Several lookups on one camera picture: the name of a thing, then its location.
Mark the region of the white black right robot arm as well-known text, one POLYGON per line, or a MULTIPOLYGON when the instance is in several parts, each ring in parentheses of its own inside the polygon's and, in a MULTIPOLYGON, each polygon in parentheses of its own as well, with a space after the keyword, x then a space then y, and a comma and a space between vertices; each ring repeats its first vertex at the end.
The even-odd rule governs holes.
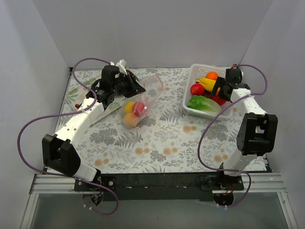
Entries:
POLYGON ((262 109, 247 84, 242 83, 239 68, 226 69, 225 77, 218 78, 212 95, 231 102, 243 116, 236 137, 236 151, 222 163, 217 172, 216 185, 228 189, 239 182, 239 176, 254 159, 272 152, 278 118, 262 109))

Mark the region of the red apple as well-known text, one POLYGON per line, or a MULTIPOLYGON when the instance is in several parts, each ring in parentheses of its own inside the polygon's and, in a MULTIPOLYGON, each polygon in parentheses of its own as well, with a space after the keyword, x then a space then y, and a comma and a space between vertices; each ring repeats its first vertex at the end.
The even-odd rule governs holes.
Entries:
POLYGON ((192 95, 197 95, 197 96, 201 96, 203 95, 205 92, 205 88, 203 85, 201 85, 200 83, 195 83, 191 86, 190 88, 190 93, 192 95))
POLYGON ((212 100, 218 103, 220 106, 224 105, 226 103, 226 100, 218 97, 218 96, 212 96, 212 100))
POLYGON ((136 116, 142 116, 146 110, 146 105, 142 102, 135 102, 132 106, 132 112, 136 116))

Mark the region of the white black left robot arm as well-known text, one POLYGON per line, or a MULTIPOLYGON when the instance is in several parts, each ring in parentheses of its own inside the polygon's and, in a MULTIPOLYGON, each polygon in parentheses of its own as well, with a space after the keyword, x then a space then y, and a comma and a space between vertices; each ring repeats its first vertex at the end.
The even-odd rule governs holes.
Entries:
POLYGON ((68 177, 84 179, 89 190, 98 190, 102 184, 97 176, 100 171, 83 162, 76 151, 77 145, 88 128, 102 118, 116 96, 131 98, 144 92, 131 71, 106 65, 100 79, 88 89, 77 113, 64 127, 42 139, 44 165, 68 177))

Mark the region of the yellow orange peach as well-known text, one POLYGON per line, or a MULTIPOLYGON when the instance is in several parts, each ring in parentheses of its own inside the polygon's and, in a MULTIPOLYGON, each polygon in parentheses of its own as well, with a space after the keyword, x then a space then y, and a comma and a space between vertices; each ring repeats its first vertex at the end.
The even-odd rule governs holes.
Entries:
POLYGON ((133 113, 125 114, 123 122, 127 127, 135 127, 138 124, 138 116, 133 113))

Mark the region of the yellow lemon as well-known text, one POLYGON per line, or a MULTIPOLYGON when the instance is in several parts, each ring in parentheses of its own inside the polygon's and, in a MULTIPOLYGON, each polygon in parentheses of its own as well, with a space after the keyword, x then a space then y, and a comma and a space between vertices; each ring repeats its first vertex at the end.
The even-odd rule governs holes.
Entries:
POLYGON ((134 101, 127 102, 125 107, 124 107, 125 113, 133 113, 133 105, 134 104, 135 104, 134 101))

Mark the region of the yellow banana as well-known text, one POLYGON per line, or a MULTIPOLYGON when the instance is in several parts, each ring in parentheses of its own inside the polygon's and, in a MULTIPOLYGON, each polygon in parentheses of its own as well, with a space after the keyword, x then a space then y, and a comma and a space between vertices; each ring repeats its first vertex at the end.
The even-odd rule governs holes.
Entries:
POLYGON ((195 80, 197 83, 200 83, 201 85, 203 85, 203 87, 205 88, 205 90, 212 92, 214 85, 216 83, 216 80, 212 80, 212 79, 208 79, 208 78, 199 78, 195 80))

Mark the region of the clear zip top bag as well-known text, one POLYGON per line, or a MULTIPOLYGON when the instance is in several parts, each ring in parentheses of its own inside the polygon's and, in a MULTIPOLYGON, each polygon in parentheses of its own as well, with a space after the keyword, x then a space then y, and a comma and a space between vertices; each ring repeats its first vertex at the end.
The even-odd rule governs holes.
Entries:
POLYGON ((134 101, 134 102, 142 102, 146 105, 146 110, 143 113, 143 115, 138 116, 138 124, 139 124, 139 122, 142 121, 149 114, 154 103, 156 102, 156 100, 159 98, 161 92, 163 91, 163 82, 162 82, 160 76, 158 75, 158 73, 156 73, 155 75, 152 75, 152 76, 147 76, 147 77, 142 78, 140 80, 140 85, 143 88, 145 88, 146 92, 133 96, 131 98, 125 99, 124 103, 122 104, 122 106, 120 108, 120 115, 122 118, 122 123, 126 129, 132 128, 132 127, 127 127, 123 122, 123 118, 126 114, 124 111, 124 107, 125 107, 126 103, 130 102, 130 101, 134 101))

